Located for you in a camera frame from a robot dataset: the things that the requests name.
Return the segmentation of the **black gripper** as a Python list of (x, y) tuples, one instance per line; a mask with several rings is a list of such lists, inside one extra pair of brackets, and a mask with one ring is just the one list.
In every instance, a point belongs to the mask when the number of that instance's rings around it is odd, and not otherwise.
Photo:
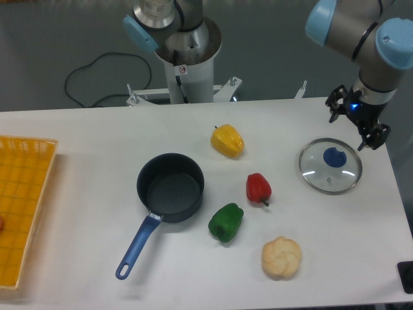
[(358, 151), (364, 148), (376, 150), (386, 142), (390, 134), (388, 125), (377, 123), (386, 104), (371, 105), (364, 102), (361, 95), (360, 90), (350, 90), (348, 93), (344, 85), (335, 88), (325, 101), (330, 112), (328, 122), (333, 123), (339, 116), (345, 115), (358, 128), (362, 138)]

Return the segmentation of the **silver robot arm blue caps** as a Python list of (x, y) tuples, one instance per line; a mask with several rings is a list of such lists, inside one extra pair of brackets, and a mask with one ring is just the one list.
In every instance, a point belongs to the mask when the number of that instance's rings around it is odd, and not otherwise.
[[(379, 115), (412, 67), (412, 21), (378, 23), (390, 1), (319, 1), (305, 33), (360, 67), (350, 89), (338, 87), (326, 100), (330, 120), (346, 116), (358, 128), (361, 148), (377, 149), (390, 133)], [(177, 103), (228, 101), (239, 81), (214, 90), (214, 58), (221, 48), (218, 26), (204, 16), (201, 1), (138, 1), (123, 20), (129, 38), (164, 63), (169, 97)]]

